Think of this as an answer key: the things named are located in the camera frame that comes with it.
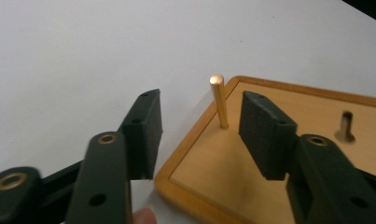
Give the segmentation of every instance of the black bracket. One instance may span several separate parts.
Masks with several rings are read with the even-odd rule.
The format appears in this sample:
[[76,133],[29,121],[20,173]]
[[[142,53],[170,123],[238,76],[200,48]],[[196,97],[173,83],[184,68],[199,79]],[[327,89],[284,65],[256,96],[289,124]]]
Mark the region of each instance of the black bracket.
[[298,137],[296,130],[267,97],[243,93],[240,136],[266,179],[284,180],[289,173],[297,223],[376,223],[376,176],[357,170],[331,140]]
[[0,224],[132,223],[130,180],[153,178],[161,134],[160,91],[145,92],[83,161],[43,179],[32,167],[0,173]]

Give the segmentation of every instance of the orange wooden edge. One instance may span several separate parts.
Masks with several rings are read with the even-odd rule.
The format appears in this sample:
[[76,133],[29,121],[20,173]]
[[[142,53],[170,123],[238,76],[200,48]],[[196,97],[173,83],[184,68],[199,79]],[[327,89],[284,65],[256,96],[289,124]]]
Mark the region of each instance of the orange wooden edge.
[[[376,98],[374,97],[339,91],[321,90],[301,85],[244,76],[233,77],[228,82],[225,86],[226,97],[229,97],[239,82],[376,107]],[[183,160],[215,114],[216,105],[212,102],[156,175],[154,181],[155,188],[162,197],[197,218],[199,221],[205,223],[246,223],[249,222],[249,220],[243,217],[234,216],[233,214],[228,213],[227,210],[216,207],[216,204],[206,201],[200,195],[195,194],[170,180],[170,177],[177,168],[179,162]]]

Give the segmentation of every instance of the wooden board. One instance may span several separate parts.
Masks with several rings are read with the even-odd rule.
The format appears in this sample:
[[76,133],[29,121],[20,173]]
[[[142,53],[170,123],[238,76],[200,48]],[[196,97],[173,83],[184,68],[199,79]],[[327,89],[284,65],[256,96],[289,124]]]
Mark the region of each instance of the wooden board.
[[[376,98],[252,77],[225,87],[229,128],[211,103],[155,178],[157,191],[204,223],[294,223],[285,181],[261,176],[238,134],[242,92],[266,95],[299,125],[334,141],[355,167],[376,175]],[[354,114],[355,142],[335,138],[344,111]]]

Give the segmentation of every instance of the finger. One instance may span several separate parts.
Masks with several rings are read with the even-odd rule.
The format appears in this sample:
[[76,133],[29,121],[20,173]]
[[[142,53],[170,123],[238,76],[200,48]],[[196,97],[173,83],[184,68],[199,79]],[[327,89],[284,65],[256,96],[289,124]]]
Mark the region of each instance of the finger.
[[134,224],[156,224],[156,217],[155,213],[153,212],[152,208],[143,208],[141,210],[136,211],[132,218],[134,220]]

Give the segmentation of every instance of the white table surface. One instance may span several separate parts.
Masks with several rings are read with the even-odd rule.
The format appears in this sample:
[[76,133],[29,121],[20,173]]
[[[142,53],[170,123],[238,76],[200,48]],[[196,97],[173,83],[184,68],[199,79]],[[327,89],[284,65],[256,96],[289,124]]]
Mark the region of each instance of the white table surface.
[[[50,175],[161,91],[156,172],[212,101],[212,74],[376,96],[376,21],[341,0],[0,1],[0,172]],[[133,209],[195,223],[153,181]]]

